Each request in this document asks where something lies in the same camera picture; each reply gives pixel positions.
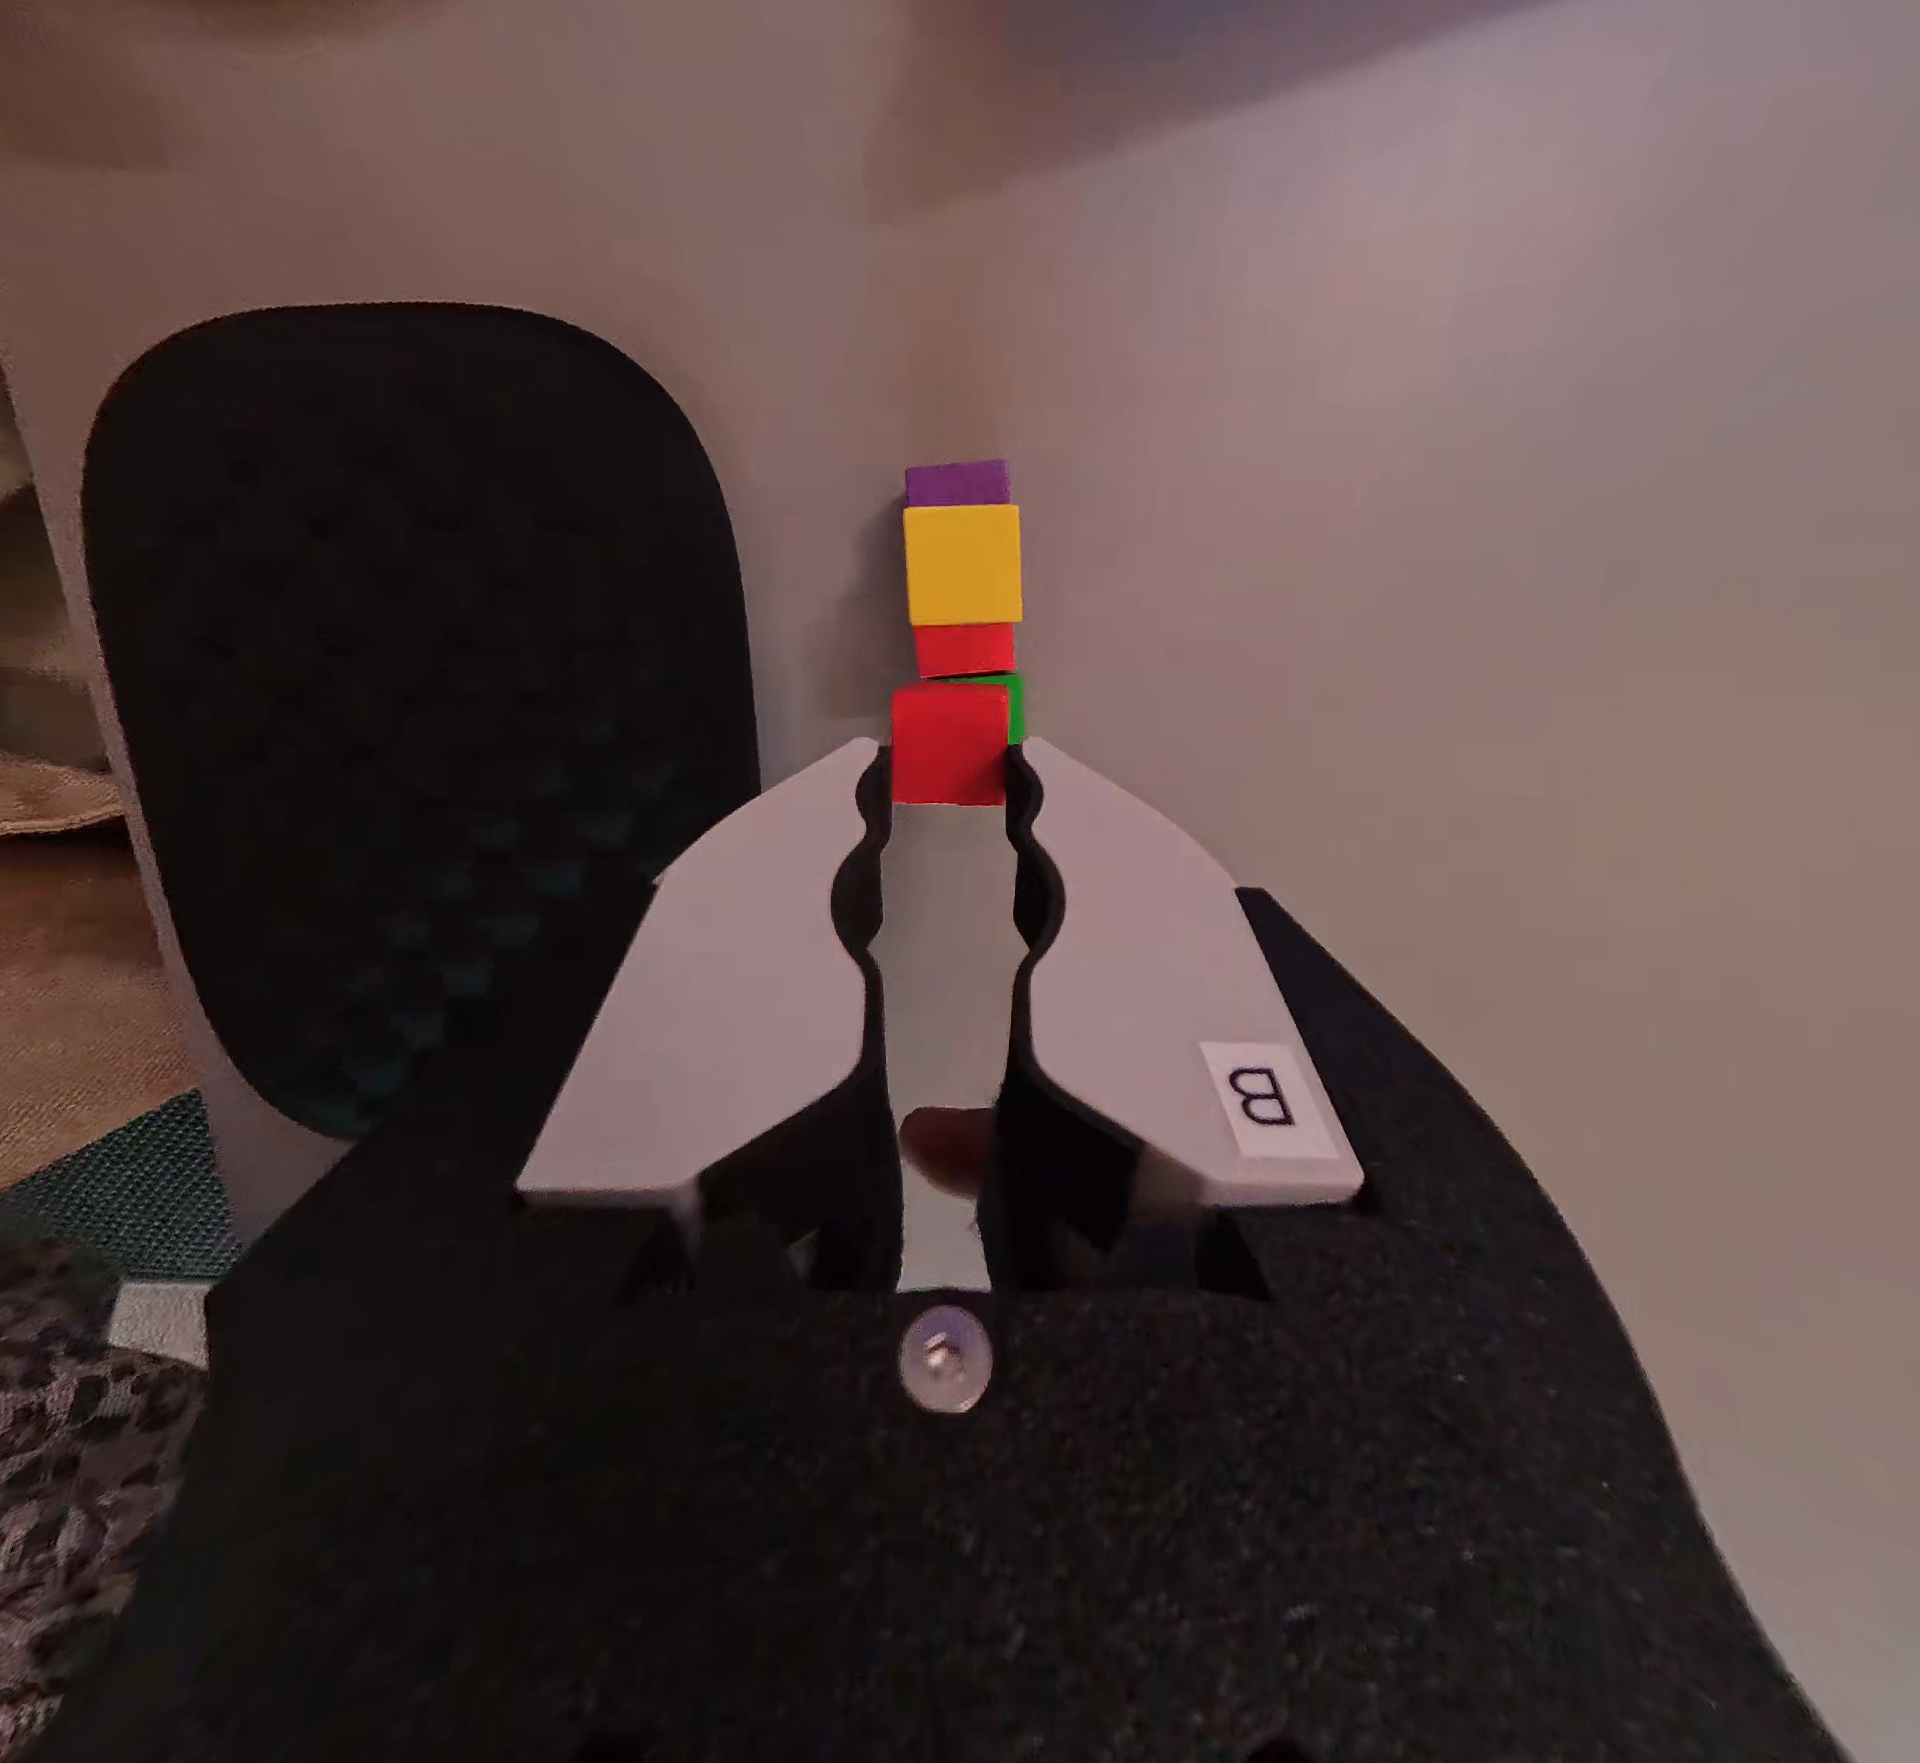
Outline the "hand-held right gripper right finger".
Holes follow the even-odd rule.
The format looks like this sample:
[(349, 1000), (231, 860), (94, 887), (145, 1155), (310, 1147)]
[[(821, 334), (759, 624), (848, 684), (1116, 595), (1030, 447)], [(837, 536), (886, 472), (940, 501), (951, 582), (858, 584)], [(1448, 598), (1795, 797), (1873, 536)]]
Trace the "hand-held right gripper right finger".
[(1003, 1253), (1194, 1252), (1226, 1213), (1345, 1207), (1364, 1168), (1226, 870), (1043, 738), (1011, 748)]

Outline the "person's leopard print top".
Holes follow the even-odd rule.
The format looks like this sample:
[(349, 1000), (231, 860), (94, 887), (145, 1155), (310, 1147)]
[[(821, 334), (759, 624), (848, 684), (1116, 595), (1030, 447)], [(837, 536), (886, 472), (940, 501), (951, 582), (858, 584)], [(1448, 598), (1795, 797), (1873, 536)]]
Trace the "person's leopard print top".
[(102, 1663), (204, 1408), (201, 1368), (109, 1342), (116, 1295), (82, 1252), (3, 1236), (3, 1760)]

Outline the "teal mesh chair seat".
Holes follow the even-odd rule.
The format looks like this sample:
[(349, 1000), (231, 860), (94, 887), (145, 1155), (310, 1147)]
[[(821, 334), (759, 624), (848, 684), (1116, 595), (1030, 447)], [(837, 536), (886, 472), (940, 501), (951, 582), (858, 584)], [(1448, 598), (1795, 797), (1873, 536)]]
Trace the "teal mesh chair seat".
[(123, 1282), (213, 1286), (241, 1255), (199, 1091), (3, 1189), (11, 1240), (57, 1240)]

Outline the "person's right hand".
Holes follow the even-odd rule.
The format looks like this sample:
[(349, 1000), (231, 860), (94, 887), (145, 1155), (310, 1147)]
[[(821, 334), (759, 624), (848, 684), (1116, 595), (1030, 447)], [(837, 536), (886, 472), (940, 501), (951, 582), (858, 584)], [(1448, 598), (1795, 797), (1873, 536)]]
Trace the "person's right hand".
[(899, 1119), (899, 1157), (936, 1190), (979, 1198), (996, 1157), (990, 1106), (917, 1106)]

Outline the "yellow wooden cube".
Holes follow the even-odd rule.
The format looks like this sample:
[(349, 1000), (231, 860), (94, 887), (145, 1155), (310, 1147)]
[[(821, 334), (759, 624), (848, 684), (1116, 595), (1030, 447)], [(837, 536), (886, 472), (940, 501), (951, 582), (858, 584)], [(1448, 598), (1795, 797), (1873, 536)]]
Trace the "yellow wooden cube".
[(1022, 621), (1017, 504), (908, 504), (902, 538), (913, 627)]

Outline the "black bumpy wrist pad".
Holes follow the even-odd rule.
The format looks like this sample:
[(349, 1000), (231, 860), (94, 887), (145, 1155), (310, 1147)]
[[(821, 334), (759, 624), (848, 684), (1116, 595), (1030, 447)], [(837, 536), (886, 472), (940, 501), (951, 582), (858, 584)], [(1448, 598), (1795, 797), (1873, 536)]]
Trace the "black bumpy wrist pad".
[(238, 312), (82, 466), (89, 594), (193, 995), (360, 1141), (448, 1055), (593, 1017), (761, 788), (733, 521), (663, 384), (537, 312)]

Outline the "grey desk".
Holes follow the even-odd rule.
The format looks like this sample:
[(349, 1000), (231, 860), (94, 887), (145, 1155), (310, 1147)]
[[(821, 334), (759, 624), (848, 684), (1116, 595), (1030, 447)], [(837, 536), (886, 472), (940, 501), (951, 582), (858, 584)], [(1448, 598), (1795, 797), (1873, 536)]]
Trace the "grey desk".
[(1005, 459), (1038, 731), (1570, 1218), (1855, 1760), (1915, 1760), (1915, 0), (3, 0), (3, 355), (478, 300), (688, 410), (768, 775)]

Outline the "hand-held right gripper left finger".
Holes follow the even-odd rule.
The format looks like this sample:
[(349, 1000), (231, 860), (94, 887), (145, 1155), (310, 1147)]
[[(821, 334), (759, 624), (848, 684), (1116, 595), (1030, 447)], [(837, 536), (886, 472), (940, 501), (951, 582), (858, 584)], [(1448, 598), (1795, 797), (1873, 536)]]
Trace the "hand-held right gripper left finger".
[(517, 1193), (896, 1258), (883, 984), (892, 755), (852, 738), (662, 873)]

